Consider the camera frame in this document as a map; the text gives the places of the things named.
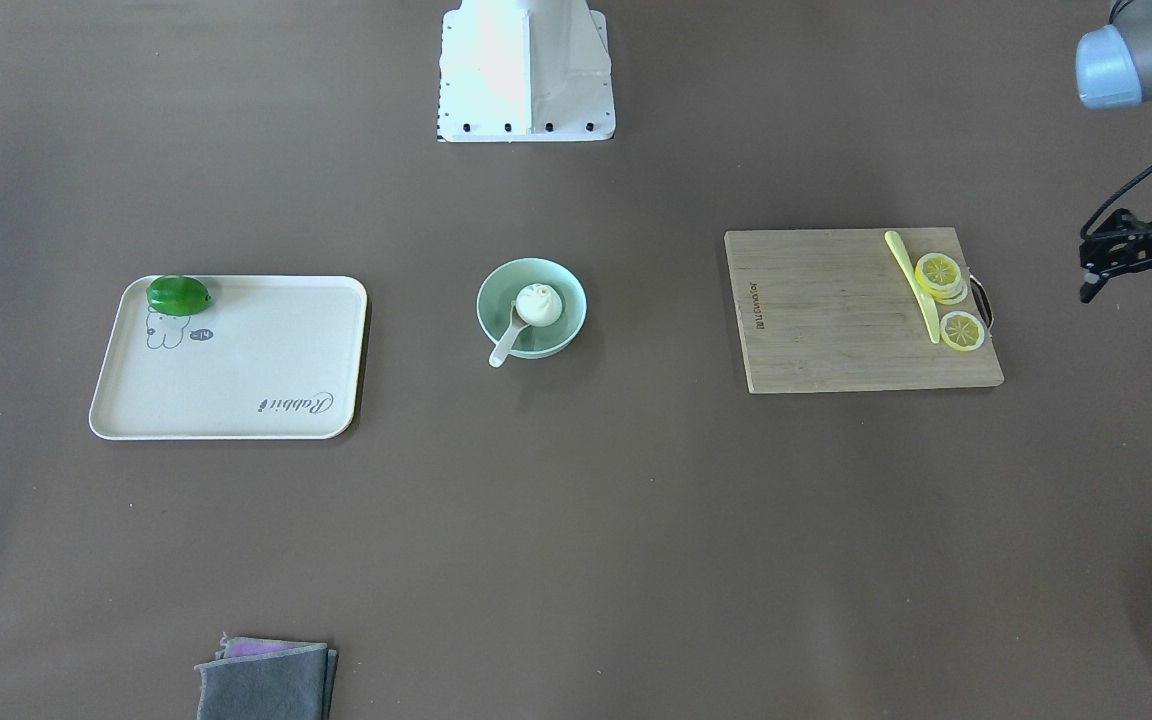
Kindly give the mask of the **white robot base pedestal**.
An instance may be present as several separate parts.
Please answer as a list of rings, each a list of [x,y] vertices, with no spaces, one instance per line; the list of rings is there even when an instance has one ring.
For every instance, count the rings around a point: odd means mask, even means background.
[[[611,141],[607,18],[585,1],[462,1],[442,17],[435,138]]]

